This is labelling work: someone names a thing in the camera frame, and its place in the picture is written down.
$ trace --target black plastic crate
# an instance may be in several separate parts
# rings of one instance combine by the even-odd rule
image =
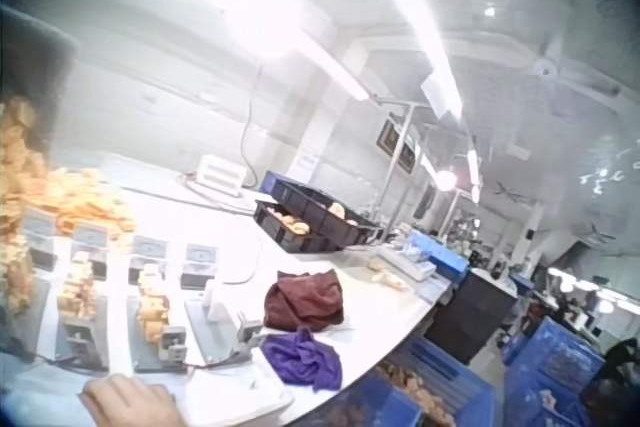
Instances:
[[[256,201],[256,204],[258,207],[253,214],[254,220],[284,251],[290,254],[312,254],[340,250],[337,245],[320,235],[313,233],[297,235],[291,232],[280,219],[268,210],[273,209],[279,214],[291,215],[281,205],[262,201]]]
[[[271,197],[291,212],[291,215],[306,222],[312,232],[326,237],[340,247],[366,244],[380,231],[379,226],[356,214],[342,202],[309,186],[278,179]],[[327,210],[334,202],[344,207],[344,220]],[[353,220],[358,225],[351,225],[348,220]]]

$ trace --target maroon cloth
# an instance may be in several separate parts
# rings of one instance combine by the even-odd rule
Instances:
[[[323,274],[292,275],[278,272],[264,300],[264,325],[295,332],[308,327],[319,332],[344,321],[342,286],[335,270]]]

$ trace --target ceiling fan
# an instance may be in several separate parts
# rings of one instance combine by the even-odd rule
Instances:
[[[589,227],[585,227],[584,225],[577,226],[577,228],[575,229],[575,233],[579,237],[582,237],[587,241],[600,245],[605,245],[616,241],[616,237],[614,235],[601,232],[593,222]]]
[[[528,205],[528,204],[531,203],[531,201],[529,200],[529,198],[526,195],[518,194],[517,192],[515,192],[513,190],[507,189],[502,182],[497,182],[497,184],[498,184],[497,190],[493,191],[493,193],[495,195],[504,195],[504,196],[508,197],[509,199],[511,199],[511,201],[515,202],[516,204],[527,204]]]
[[[529,74],[544,81],[543,88],[547,92],[551,114],[561,118],[566,118],[567,115],[558,110],[556,102],[558,84],[566,85],[588,97],[596,98],[599,102],[610,107],[608,101],[616,99],[622,91],[618,82],[597,69],[563,57],[565,39],[573,35],[578,13],[575,0],[565,0],[565,4],[567,8],[565,19],[561,24],[562,27],[559,31],[548,36],[538,52],[538,58],[528,69]]]

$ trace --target pole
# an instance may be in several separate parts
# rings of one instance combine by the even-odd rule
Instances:
[[[447,229],[449,228],[449,223],[451,222],[451,218],[453,217],[453,212],[456,209],[456,204],[458,203],[459,197],[460,197],[460,189],[456,189],[456,194],[453,196],[451,205],[449,205],[447,216],[444,218],[444,222],[442,222],[442,227],[440,227],[440,232],[438,232],[438,237],[442,237],[447,232]]]
[[[416,163],[413,166],[413,170],[411,171],[411,175],[409,175],[409,181],[407,182],[407,185],[405,185],[404,191],[402,192],[402,195],[400,196],[400,201],[398,202],[398,205],[396,205],[396,209],[393,211],[393,214],[391,215],[391,218],[389,219],[389,223],[387,224],[387,226],[384,229],[384,233],[382,234],[382,242],[384,242],[384,240],[387,238],[387,236],[391,233],[391,230],[393,229],[393,225],[395,224],[396,219],[398,218],[398,215],[400,214],[400,209],[402,209],[402,205],[404,204],[404,201],[407,199],[407,195],[409,194],[409,189],[411,189],[411,185],[413,184],[413,179],[417,175],[417,172],[420,170],[420,162],[422,160],[422,156],[426,155],[426,152],[427,152],[427,141],[428,140],[429,140],[429,131],[427,130],[424,133],[424,139],[422,139],[422,143],[420,144],[420,155],[416,159]]]
[[[389,168],[387,169],[387,174],[384,177],[384,182],[382,183],[382,189],[380,189],[380,193],[378,194],[378,198],[373,205],[373,209],[371,210],[371,219],[373,221],[378,217],[378,212],[380,211],[380,206],[382,205],[382,201],[384,200],[384,196],[387,194],[387,190],[389,190],[389,184],[391,183],[391,176],[393,175],[393,169],[398,163],[398,159],[400,158],[400,153],[402,152],[402,147],[404,147],[404,139],[407,138],[407,132],[409,131],[409,126],[411,125],[411,118],[413,117],[413,111],[415,110],[415,104],[409,105],[409,110],[407,111],[407,117],[404,119],[404,124],[402,125],[402,130],[400,131],[400,138],[398,138],[398,142],[396,143],[396,148],[393,151],[393,155],[391,156],[391,162],[389,163]]]

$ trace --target blue plastic crate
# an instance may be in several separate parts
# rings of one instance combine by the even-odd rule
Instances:
[[[337,427],[345,425],[344,415],[349,416],[346,425],[414,427],[420,422],[423,412],[389,382],[369,373],[294,425]]]
[[[493,387],[428,340],[411,336],[388,360],[413,370],[425,388],[441,397],[458,427],[492,427]]]
[[[518,357],[520,352],[524,350],[529,342],[529,338],[522,332],[518,332],[516,335],[509,339],[504,347],[502,347],[502,363],[504,365],[511,365],[513,361]]]
[[[579,393],[603,363],[585,340],[547,317],[509,367],[509,375],[517,378],[543,372]]]
[[[556,402],[553,409],[542,403],[548,390]],[[526,378],[505,376],[504,427],[589,427],[578,394],[541,373]]]
[[[440,275],[454,283],[459,283],[464,279],[469,267],[467,259],[419,232],[413,233],[411,243],[422,249],[423,252],[429,253],[429,260],[435,264]]]

